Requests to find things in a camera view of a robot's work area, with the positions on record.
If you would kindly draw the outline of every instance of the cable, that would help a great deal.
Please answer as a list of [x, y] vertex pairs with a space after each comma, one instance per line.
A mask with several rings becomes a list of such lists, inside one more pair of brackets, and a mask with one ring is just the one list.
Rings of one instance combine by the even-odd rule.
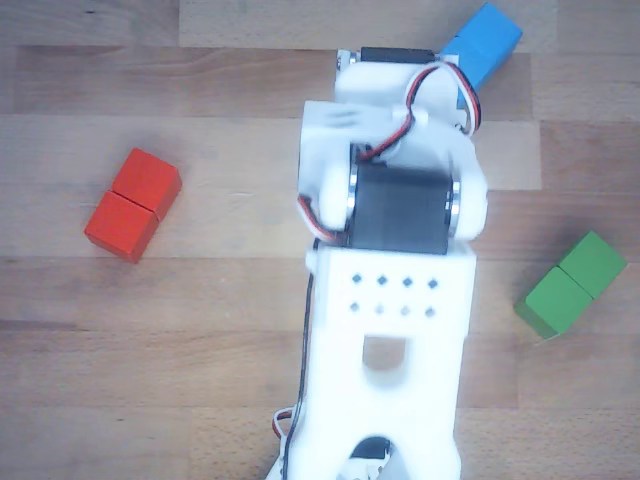
[[335, 232], [325, 228], [320, 223], [315, 213], [313, 213], [313, 210], [311, 209], [311, 198], [305, 195], [298, 195], [297, 205], [304, 223], [307, 225], [307, 228], [309, 228], [314, 238], [319, 238], [325, 243], [337, 243], [340, 240], [340, 232]]
[[422, 85], [422, 82], [431, 73], [441, 68], [445, 69], [452, 76], [456, 85], [458, 86], [458, 90], [462, 92], [462, 96], [465, 100], [465, 107], [467, 111], [467, 125], [461, 128], [462, 133], [467, 136], [473, 135], [473, 133], [480, 127], [482, 114], [478, 95], [465, 76], [464, 72], [462, 72], [462, 70], [460, 70], [457, 65], [450, 62], [433, 62], [428, 64], [427, 68], [425, 68], [424, 70], [419, 71], [409, 83], [405, 102], [408, 112], [407, 117], [400, 128], [376, 148], [366, 150], [358, 155], [359, 161], [369, 161], [374, 157], [377, 157], [378, 155], [398, 143], [405, 135], [407, 135], [407, 133], [409, 133], [411, 127], [413, 127], [413, 124], [415, 122], [412, 106], [418, 94], [418, 90], [420, 89], [420, 85]]
[[283, 408], [282, 410], [278, 410], [273, 414], [273, 420], [271, 421], [271, 428], [273, 428], [273, 433], [276, 434], [276, 437], [282, 438], [286, 437], [285, 433], [282, 431], [280, 427], [280, 420], [285, 420], [287, 418], [291, 418], [293, 415], [294, 407]]
[[[316, 238], [313, 242], [313, 249], [318, 249], [320, 241]], [[300, 387], [298, 389], [298, 401], [291, 420], [291, 428], [287, 434], [284, 443], [284, 454], [282, 455], [282, 480], [287, 480], [287, 471], [289, 468], [289, 450], [291, 448], [291, 439], [293, 433], [300, 420], [300, 410], [302, 409], [302, 400], [304, 398], [304, 387], [307, 378], [307, 350], [309, 347], [309, 319], [311, 318], [311, 294], [313, 292], [313, 273], [309, 274], [309, 282], [307, 283], [307, 299], [304, 307], [304, 327], [302, 329], [302, 366], [300, 367]]]

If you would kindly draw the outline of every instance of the white plastic part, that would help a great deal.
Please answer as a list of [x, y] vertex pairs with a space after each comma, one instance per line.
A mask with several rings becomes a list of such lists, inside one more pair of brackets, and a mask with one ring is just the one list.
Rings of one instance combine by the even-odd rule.
[[[446, 256], [319, 249], [307, 394], [291, 442], [290, 480], [336, 478], [372, 436], [393, 442], [411, 480], [459, 479], [453, 426], [475, 265], [460, 244]], [[402, 365], [368, 369], [367, 336], [406, 339]]]
[[[403, 106], [305, 103], [298, 191], [316, 199], [337, 193], [333, 201], [324, 202], [330, 209], [327, 214], [320, 209], [320, 217], [330, 219], [332, 229], [344, 228], [342, 214], [346, 212], [346, 201], [341, 204], [348, 185], [350, 143], [377, 145], [402, 125], [406, 112]], [[399, 146], [383, 158], [391, 166], [453, 170], [461, 184], [455, 238], [471, 240], [484, 228], [487, 215], [488, 186], [475, 147], [460, 131], [427, 111], [414, 108], [414, 116], [413, 128]]]
[[[375, 146], [400, 127], [408, 82], [424, 67], [351, 63], [347, 53], [337, 73], [337, 103], [305, 104], [300, 141], [298, 191], [336, 230], [347, 217], [351, 143]], [[416, 95], [413, 128], [382, 158], [459, 181], [459, 217], [447, 255], [321, 245], [306, 257], [316, 275], [315, 302], [288, 480], [355, 480], [356, 470], [375, 462], [349, 456], [372, 436], [394, 447], [379, 477], [377, 468], [367, 472], [371, 480], [459, 480], [453, 427], [476, 264], [464, 242], [484, 227], [488, 187], [473, 144], [456, 128], [465, 119], [457, 98], [446, 72], [430, 75]], [[402, 364], [385, 372], [368, 368], [363, 346], [370, 336], [404, 339]], [[282, 478], [284, 441], [267, 480]]]

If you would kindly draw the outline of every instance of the green cube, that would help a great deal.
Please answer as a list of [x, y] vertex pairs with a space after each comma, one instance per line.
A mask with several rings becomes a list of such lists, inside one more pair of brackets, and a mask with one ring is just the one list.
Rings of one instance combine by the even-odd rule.
[[566, 332], [591, 301], [591, 296], [569, 275], [553, 267], [516, 305], [516, 313], [538, 334], [549, 338]]
[[587, 233], [558, 266], [592, 298], [598, 298], [627, 262], [594, 232]]

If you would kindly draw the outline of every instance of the wooden plank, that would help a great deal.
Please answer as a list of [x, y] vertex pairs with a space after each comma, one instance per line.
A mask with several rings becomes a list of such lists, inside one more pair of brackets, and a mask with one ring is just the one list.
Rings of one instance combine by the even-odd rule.
[[540, 190], [540, 126], [536, 122], [485, 122], [473, 137], [492, 190]]
[[0, 260], [0, 330], [301, 328], [302, 258], [147, 259], [142, 267], [115, 258]]
[[589, 230], [629, 261], [640, 259], [640, 196], [490, 192], [482, 234], [472, 243], [485, 260], [555, 262]]
[[639, 410], [458, 410], [464, 478], [638, 478]]
[[640, 121], [640, 56], [535, 55], [532, 73], [538, 120]]
[[[102, 192], [96, 186], [3, 186], [0, 255], [108, 256], [82, 234]], [[145, 256], [301, 258], [310, 234], [293, 198], [293, 190], [184, 189]], [[627, 260], [640, 261], [633, 227], [639, 204], [636, 195], [491, 192], [487, 225], [473, 248], [486, 260], [556, 261], [595, 230]]]
[[5, 0], [0, 4], [0, 44], [177, 45], [179, 3]]
[[[109, 256], [82, 233], [103, 192], [102, 186], [3, 186], [0, 255]], [[145, 257], [302, 258], [310, 242], [295, 190], [246, 193], [205, 184], [178, 195]]]
[[[139, 147], [176, 165], [185, 188], [290, 189], [299, 136], [297, 119], [5, 115], [0, 155], [10, 161], [0, 163], [0, 184], [106, 189]], [[487, 121], [474, 143], [493, 189], [540, 188], [537, 123]]]
[[335, 52], [22, 47], [20, 113], [299, 117], [333, 96]]
[[[510, 337], [467, 345], [460, 406], [513, 405]], [[296, 398], [300, 333], [0, 331], [0, 361], [0, 406], [280, 408]]]
[[636, 193], [640, 123], [543, 122], [545, 189]]
[[189, 479], [265, 478], [279, 452], [278, 439], [271, 430], [274, 411], [194, 408]]
[[520, 406], [638, 409], [639, 349], [638, 335], [566, 334], [523, 346], [518, 363]]
[[15, 49], [0, 46], [0, 114], [11, 113], [13, 111], [15, 63]]
[[0, 476], [185, 479], [190, 420], [178, 408], [0, 408]]
[[640, 53], [633, 0], [559, 0], [559, 49], [568, 53]]
[[[498, 0], [526, 36], [519, 50], [550, 51], [557, 38], [557, 0]], [[180, 44], [192, 47], [360, 49], [365, 46], [439, 50], [482, 6], [481, 0], [382, 0], [319, 4], [275, 0], [183, 0]]]
[[[513, 305], [554, 264], [478, 262], [471, 332], [539, 342]], [[299, 259], [5, 258], [0, 330], [298, 332], [307, 274]], [[576, 322], [580, 333], [640, 334], [632, 264]]]

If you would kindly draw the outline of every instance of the blue cube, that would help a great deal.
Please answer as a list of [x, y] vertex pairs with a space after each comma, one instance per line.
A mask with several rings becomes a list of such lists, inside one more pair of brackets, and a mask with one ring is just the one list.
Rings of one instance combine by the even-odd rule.
[[479, 90], [509, 58], [520, 37], [522, 30], [486, 3], [440, 53], [458, 55], [460, 68]]

